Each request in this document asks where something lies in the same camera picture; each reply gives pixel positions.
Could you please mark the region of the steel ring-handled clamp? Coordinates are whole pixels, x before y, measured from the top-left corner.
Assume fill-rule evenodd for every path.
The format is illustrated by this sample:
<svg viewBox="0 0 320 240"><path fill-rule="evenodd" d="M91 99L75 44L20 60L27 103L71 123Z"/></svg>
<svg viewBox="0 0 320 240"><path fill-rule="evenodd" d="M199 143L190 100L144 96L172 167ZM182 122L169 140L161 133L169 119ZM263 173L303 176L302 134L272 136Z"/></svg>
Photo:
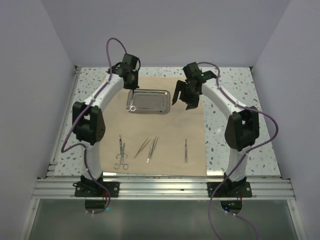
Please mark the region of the steel ring-handled clamp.
<svg viewBox="0 0 320 240"><path fill-rule="evenodd" d="M135 112L136 111L136 106L134 105L134 95L135 95L135 90L131 90L128 94L128 103L126 105L126 111L127 112Z"/></svg>

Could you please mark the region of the steel scalpel handle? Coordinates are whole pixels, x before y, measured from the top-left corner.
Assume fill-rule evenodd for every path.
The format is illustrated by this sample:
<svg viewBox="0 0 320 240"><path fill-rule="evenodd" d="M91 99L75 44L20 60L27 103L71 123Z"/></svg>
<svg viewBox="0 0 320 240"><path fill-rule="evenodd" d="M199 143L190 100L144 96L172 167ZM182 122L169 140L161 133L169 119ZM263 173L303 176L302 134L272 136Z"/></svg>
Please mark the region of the steel scalpel handle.
<svg viewBox="0 0 320 240"><path fill-rule="evenodd" d="M188 164L188 144L187 144L187 139L185 139L185 144L184 144L184 164Z"/></svg>

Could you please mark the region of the steel tweezers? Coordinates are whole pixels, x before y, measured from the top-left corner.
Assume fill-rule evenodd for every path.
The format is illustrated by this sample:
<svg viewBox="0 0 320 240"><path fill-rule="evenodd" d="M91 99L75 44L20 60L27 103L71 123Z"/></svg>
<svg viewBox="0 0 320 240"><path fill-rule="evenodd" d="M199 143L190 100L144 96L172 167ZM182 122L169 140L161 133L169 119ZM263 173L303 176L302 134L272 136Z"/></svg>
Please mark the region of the steel tweezers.
<svg viewBox="0 0 320 240"><path fill-rule="evenodd" d="M140 148L138 149L137 153L135 154L134 158L138 156L138 154L147 146L147 144L150 142L150 139L147 137L145 141L142 143Z"/></svg>
<svg viewBox="0 0 320 240"><path fill-rule="evenodd" d="M153 151L154 151L154 145L155 145L155 140L152 141L149 152L148 152L148 156L147 156L147 160L146 163L148 164L152 158L153 155Z"/></svg>
<svg viewBox="0 0 320 240"><path fill-rule="evenodd" d="M152 153L154 152L157 142L158 142L159 136L156 136L153 140L153 145L152 145Z"/></svg>

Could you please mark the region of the beige surgical wrap cloth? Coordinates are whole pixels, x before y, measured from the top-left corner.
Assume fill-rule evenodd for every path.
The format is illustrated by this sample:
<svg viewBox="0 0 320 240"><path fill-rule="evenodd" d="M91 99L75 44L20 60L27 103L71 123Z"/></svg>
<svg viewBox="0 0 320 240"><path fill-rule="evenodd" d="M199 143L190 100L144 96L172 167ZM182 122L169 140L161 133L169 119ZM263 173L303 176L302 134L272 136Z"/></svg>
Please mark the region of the beige surgical wrap cloth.
<svg viewBox="0 0 320 240"><path fill-rule="evenodd" d="M106 131L99 143L100 165L103 172L206 176L205 125L203 105L186 110L187 105L178 100L166 114L143 114L126 111L128 90L120 90L103 111ZM121 166L116 156L120 153L119 135L125 143L124 152L128 169ZM159 136L152 157L147 164L151 144ZM146 147L138 154L143 142ZM185 165L185 139L187 139L188 164Z"/></svg>

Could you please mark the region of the steel surgical scissors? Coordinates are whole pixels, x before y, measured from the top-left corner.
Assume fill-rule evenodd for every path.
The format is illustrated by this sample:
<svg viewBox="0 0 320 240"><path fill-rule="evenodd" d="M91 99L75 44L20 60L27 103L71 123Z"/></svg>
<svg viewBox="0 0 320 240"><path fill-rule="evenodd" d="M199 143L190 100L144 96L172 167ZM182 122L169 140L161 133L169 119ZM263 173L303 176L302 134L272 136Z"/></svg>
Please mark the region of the steel surgical scissors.
<svg viewBox="0 0 320 240"><path fill-rule="evenodd" d="M125 144L124 144L123 141L122 141L122 136L119 135L119 150L120 150L120 153L117 154L117 156L116 156L116 158L117 158L118 160L120 160L121 157L123 157L124 159L126 159L127 156L128 156L128 155L125 153L124 147L125 147Z"/></svg>

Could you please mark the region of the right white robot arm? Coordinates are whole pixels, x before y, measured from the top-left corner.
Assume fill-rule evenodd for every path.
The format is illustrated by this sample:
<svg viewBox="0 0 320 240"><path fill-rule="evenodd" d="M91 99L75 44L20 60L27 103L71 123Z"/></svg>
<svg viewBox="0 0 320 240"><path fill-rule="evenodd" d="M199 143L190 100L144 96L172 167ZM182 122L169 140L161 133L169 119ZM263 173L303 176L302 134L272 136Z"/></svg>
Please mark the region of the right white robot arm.
<svg viewBox="0 0 320 240"><path fill-rule="evenodd" d="M196 62L183 67L186 77L176 82L172 103L177 100L186 103L186 109L196 109L200 96L209 98L227 119L224 138L230 148L229 161L223 181L214 189L219 195L235 196L247 181L246 151L260 136L257 109L245 106L225 90L220 83L220 74L211 70L202 71Z"/></svg>

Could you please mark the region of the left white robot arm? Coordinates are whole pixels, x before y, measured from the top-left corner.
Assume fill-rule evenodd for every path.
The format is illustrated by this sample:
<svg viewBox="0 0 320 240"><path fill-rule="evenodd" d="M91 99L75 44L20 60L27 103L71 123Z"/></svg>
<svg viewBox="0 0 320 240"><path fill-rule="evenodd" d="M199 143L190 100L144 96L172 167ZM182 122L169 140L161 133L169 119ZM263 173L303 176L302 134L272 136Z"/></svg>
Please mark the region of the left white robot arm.
<svg viewBox="0 0 320 240"><path fill-rule="evenodd" d="M141 61L137 56L124 54L122 61L110 67L105 81L83 102L72 106L72 132L84 148L84 172L80 177L78 192L92 196L106 196L99 160L99 143L106 132L103 111L112 98L122 89L139 87Z"/></svg>

